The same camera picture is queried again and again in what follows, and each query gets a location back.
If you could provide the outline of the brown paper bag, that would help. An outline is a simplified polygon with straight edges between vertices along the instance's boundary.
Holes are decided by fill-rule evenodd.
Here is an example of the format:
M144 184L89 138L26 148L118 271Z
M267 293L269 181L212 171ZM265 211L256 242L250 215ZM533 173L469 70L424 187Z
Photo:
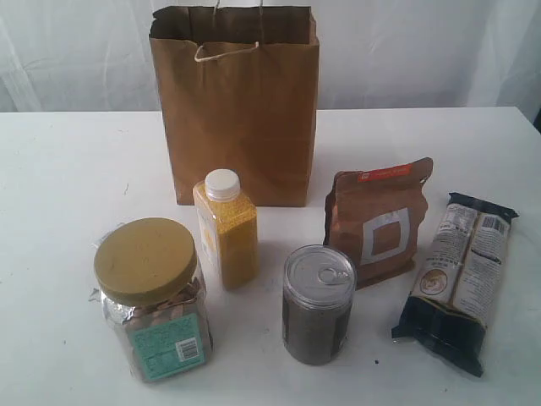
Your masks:
M226 168L258 206L304 206L320 62L311 9L168 6L149 41L178 204Z

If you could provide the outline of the brown standup pouch orange label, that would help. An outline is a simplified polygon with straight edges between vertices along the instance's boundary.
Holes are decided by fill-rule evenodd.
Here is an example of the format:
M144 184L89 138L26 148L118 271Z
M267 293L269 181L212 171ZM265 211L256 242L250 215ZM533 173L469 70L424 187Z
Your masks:
M414 268L418 229L428 210L423 186L430 157L370 171L336 173L325 198L324 245L353 263L357 288Z

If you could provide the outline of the almond jar with gold lid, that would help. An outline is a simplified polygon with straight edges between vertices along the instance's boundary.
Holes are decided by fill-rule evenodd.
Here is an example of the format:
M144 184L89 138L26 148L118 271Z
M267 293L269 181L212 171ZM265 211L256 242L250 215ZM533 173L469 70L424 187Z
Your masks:
M131 372L157 382L204 365L214 343L191 232L161 217L110 232L94 258L101 308Z

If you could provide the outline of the dark blue biscuit package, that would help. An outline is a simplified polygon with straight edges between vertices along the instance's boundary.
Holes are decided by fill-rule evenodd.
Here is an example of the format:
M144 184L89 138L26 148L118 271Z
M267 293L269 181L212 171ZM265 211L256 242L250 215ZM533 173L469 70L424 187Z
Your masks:
M452 192L392 338L413 338L482 376L479 355L518 216L511 208Z

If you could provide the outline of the clear can with dark contents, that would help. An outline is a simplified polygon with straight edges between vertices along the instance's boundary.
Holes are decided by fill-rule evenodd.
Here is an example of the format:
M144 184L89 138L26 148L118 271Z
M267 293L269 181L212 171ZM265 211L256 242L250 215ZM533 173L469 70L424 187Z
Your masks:
M312 244L293 251L284 265L282 340L307 365L325 365L346 340L357 286L354 265L342 252Z

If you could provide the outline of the yellow millet bottle white cap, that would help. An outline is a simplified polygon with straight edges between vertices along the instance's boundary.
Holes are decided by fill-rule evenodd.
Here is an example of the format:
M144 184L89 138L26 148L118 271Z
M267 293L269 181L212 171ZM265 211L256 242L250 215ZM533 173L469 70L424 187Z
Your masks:
M257 210L230 169L209 172L193 187L202 248L226 290L259 273Z

